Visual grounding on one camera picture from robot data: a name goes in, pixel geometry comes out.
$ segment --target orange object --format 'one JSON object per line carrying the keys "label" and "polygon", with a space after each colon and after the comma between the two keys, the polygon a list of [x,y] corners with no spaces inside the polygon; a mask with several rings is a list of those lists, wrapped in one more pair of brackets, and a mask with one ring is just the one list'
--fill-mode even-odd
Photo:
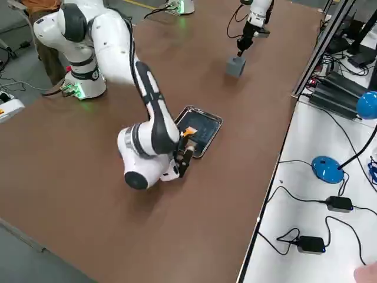
{"label": "orange object", "polygon": [[188,128],[184,131],[183,136],[186,137],[186,136],[191,135],[191,134],[194,134],[194,133],[196,133],[196,132],[197,132],[196,129],[191,128],[191,127],[188,127]]}
{"label": "orange object", "polygon": [[28,13],[32,14],[38,11],[54,11],[59,8],[60,0],[22,0],[22,3],[28,8]]}

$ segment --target metal tray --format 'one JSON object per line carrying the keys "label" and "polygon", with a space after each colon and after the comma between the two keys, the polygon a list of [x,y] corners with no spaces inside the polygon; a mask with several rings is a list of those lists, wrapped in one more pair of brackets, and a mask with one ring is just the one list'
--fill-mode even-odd
{"label": "metal tray", "polygon": [[201,158],[204,155],[222,124],[223,119],[219,116],[194,106],[186,106],[176,118],[176,125],[180,132],[185,131],[187,127],[198,131],[190,138],[196,143],[194,158]]}

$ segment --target gray cube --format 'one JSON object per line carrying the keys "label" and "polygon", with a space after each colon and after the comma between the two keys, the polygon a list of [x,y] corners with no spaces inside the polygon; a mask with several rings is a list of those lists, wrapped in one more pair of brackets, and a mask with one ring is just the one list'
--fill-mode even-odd
{"label": "gray cube", "polygon": [[241,77],[246,59],[243,57],[230,57],[226,66],[226,73],[234,77]]}

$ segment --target gray floor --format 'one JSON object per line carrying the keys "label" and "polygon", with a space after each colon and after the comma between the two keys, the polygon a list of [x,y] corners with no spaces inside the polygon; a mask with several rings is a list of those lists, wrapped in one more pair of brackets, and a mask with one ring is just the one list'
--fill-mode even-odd
{"label": "gray floor", "polygon": [[[165,2],[164,0],[138,1],[153,7],[158,7]],[[293,1],[321,8],[326,0]],[[17,14],[9,11],[4,3],[5,1],[0,1],[0,38],[15,50],[22,41],[29,41],[31,39],[31,33],[28,27],[16,29],[5,34],[1,32],[9,27],[14,27],[14,25],[25,23],[15,21]],[[111,7],[119,9],[128,16],[132,16],[133,23],[135,24],[140,22],[143,16],[150,12],[149,9],[129,4],[122,0],[109,0],[109,3]],[[5,54],[0,50],[0,59],[4,60],[6,58]],[[34,47],[31,46],[27,49],[19,50],[17,54],[18,58],[11,60],[3,74],[1,74],[0,85],[10,82],[6,78],[14,78],[17,81],[26,81],[38,88],[49,88],[51,83],[44,71],[42,62],[38,60]],[[20,85],[13,85],[9,89],[10,93],[17,96],[26,106],[40,97],[40,91],[27,85],[25,86],[25,91],[19,90]],[[86,283],[92,281],[49,251],[38,253],[3,228],[0,228],[0,282]]]}
{"label": "gray floor", "polygon": [[0,282],[93,283],[49,251],[37,252],[0,228]]}

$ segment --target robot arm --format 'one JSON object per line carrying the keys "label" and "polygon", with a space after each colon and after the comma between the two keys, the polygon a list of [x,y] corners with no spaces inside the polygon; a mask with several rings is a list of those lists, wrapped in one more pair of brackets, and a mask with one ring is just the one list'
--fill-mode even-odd
{"label": "robot arm", "polygon": [[263,25],[270,21],[274,0],[241,0],[241,3],[250,5],[250,14],[243,28],[242,37],[237,40],[239,57],[252,46],[253,37],[263,30]]}
{"label": "robot arm", "polygon": [[172,153],[180,133],[151,70],[135,54],[131,23],[107,9],[95,17],[90,34],[104,77],[119,84],[135,84],[148,111],[149,121],[118,135],[125,181],[135,189],[147,189],[159,178],[179,177]]}
{"label": "robot arm", "polygon": [[168,154],[176,148],[179,131],[151,70],[134,53],[130,28],[131,25],[110,9],[94,19],[91,36],[98,66],[109,81],[135,84],[147,108],[149,121],[131,129],[133,148],[146,158]]}
{"label": "robot arm", "polygon": [[99,0],[66,0],[58,12],[37,21],[34,31],[42,43],[61,51],[71,63],[65,79],[85,90],[79,99],[103,93],[104,89],[98,91],[105,85],[102,77],[136,86],[149,120],[118,135],[125,181],[135,189],[147,189],[159,179],[179,177],[173,151],[180,133],[151,70],[135,54],[131,23]]}

